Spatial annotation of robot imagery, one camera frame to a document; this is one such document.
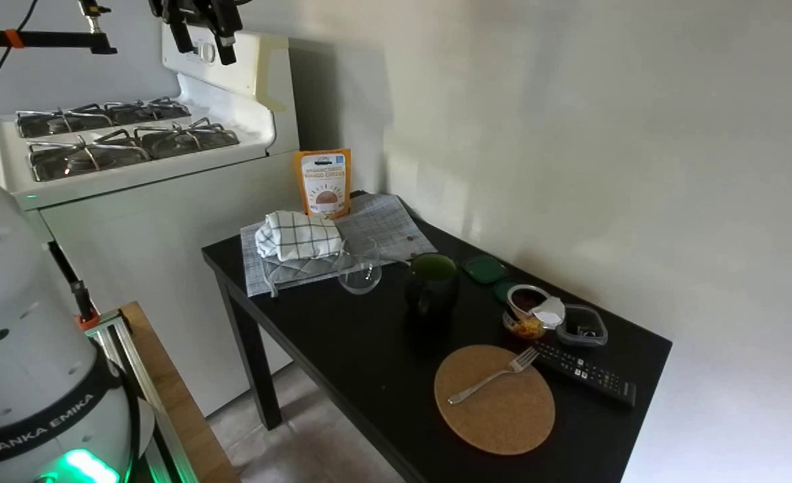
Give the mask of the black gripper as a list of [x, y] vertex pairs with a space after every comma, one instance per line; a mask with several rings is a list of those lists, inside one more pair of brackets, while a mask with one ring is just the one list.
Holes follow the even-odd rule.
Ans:
[[214, 28], [220, 63], [236, 61], [234, 31], [242, 27], [238, 8], [246, 0], [147, 0], [149, 14], [169, 24], [179, 54], [194, 54], [184, 24]]

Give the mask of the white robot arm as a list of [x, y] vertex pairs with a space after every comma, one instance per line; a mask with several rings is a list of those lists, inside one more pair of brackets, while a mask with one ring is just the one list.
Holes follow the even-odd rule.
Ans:
[[238, 483], [145, 310], [78, 317], [0, 179], [0, 483]]

